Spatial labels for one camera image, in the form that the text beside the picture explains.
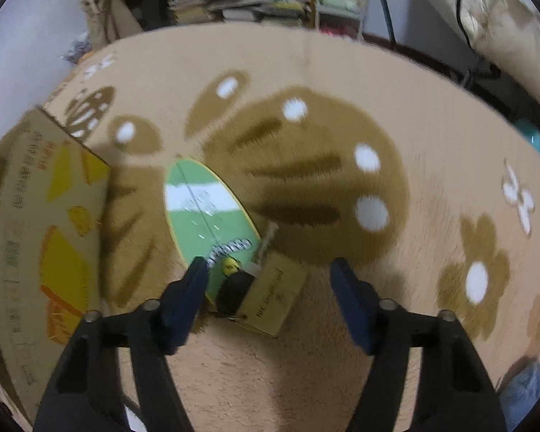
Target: white flower pattern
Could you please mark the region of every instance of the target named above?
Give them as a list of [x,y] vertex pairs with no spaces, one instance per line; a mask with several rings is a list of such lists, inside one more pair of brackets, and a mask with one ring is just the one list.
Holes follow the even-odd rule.
[[94,63],[93,65],[90,65],[88,68],[84,70],[84,80],[82,80],[83,83],[88,81],[92,76],[94,76],[98,71],[102,71],[104,68],[109,67],[116,61],[114,57],[114,52],[109,53],[106,55],[100,63]]
[[515,206],[518,210],[520,223],[527,236],[532,232],[532,224],[530,222],[530,214],[534,212],[534,199],[530,191],[522,188],[518,177],[508,162],[504,162],[508,171],[508,180],[502,182],[502,191],[509,205]]

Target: white dot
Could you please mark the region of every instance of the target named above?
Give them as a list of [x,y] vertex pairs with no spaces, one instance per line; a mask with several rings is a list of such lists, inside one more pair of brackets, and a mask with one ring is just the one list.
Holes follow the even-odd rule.
[[220,82],[216,88],[216,93],[218,94],[218,97],[228,99],[228,97],[230,97],[234,91],[236,91],[237,87],[238,80],[235,77],[227,77]]
[[98,125],[98,118],[93,118],[88,122],[88,129],[92,131],[94,128],[96,128],[96,125]]
[[472,303],[480,303],[488,288],[488,271],[481,261],[475,261],[466,275],[466,295]]
[[308,106],[302,99],[288,99],[282,106],[282,113],[286,120],[300,121],[308,113]]
[[83,89],[74,96],[74,100],[80,101],[85,95],[86,95],[86,89]]
[[118,127],[118,131],[116,132],[116,141],[118,141],[120,144],[127,143],[134,138],[134,134],[136,133],[136,127],[131,121],[126,121]]
[[378,196],[361,197],[354,212],[360,225],[367,231],[379,232],[388,225],[388,209]]
[[368,144],[358,144],[354,150],[356,165],[364,172],[377,172],[380,170],[380,158]]

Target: white stripe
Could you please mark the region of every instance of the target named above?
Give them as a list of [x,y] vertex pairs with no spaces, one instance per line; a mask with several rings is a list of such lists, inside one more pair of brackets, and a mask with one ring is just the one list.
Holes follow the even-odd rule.
[[199,210],[208,214],[216,214],[217,212],[240,209],[240,205],[226,187],[217,182],[176,186],[166,184],[164,201],[168,212]]
[[95,113],[96,113],[96,111],[94,109],[90,109],[88,112],[86,112],[85,114],[82,114],[80,117],[78,117],[72,123],[70,123],[70,126],[78,125],[78,123],[82,123],[84,120],[88,120]]

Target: fabric bag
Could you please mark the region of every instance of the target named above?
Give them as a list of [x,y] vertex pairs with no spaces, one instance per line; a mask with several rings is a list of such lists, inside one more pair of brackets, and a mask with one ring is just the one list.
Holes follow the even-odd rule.
[[142,32],[124,0],[81,0],[93,50]]

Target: cable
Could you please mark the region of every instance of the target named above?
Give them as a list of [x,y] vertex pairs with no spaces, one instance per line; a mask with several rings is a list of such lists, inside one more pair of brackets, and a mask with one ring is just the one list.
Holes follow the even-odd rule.
[[394,27],[392,26],[392,18],[390,17],[390,9],[388,8],[387,0],[380,0],[382,4],[382,11],[384,12],[384,19],[386,19],[386,29],[388,30],[388,39],[390,39],[390,45],[392,49],[396,46],[396,37],[394,35]]
[[462,31],[462,34],[464,34],[464,39],[466,39],[466,43],[468,44],[468,47],[470,47],[470,50],[476,53],[474,50],[474,47],[470,43],[470,38],[468,37],[468,33],[464,29],[464,25],[462,24],[462,18],[460,16],[460,9],[462,8],[462,0],[456,0],[456,22],[458,23],[458,27]]

